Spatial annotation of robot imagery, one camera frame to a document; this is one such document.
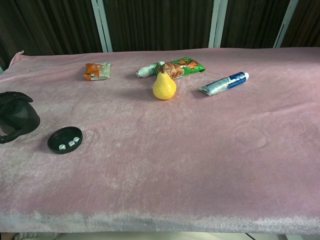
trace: dark curtain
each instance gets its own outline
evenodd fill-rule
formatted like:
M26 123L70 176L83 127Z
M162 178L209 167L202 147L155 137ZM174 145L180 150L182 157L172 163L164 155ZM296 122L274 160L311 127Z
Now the dark curtain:
M300 0L281 47L320 47L320 0Z
M104 0L113 51L207 48L213 0Z
M91 0L0 0L0 66L26 55L101 52Z
M228 0L221 47L272 48L289 2Z

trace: pink fleece cloth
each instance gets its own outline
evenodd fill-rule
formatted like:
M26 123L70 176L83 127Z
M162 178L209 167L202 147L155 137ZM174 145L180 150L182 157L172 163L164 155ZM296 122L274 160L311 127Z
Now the pink fleece cloth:
M140 67L191 57L206 70L152 93ZM85 63L111 62L86 81ZM237 72L214 96L202 85ZM40 126L0 146L0 232L320 234L320 47L18 54L0 92L33 98ZM82 145L58 155L66 126Z

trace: pear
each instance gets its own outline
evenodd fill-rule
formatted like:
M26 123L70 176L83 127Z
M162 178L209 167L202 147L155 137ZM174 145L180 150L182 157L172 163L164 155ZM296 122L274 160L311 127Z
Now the pear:
M177 90L177 85L175 81L169 76L164 68L161 68L161 72L158 73L156 81L153 84L152 91L153 94L161 100L171 99Z

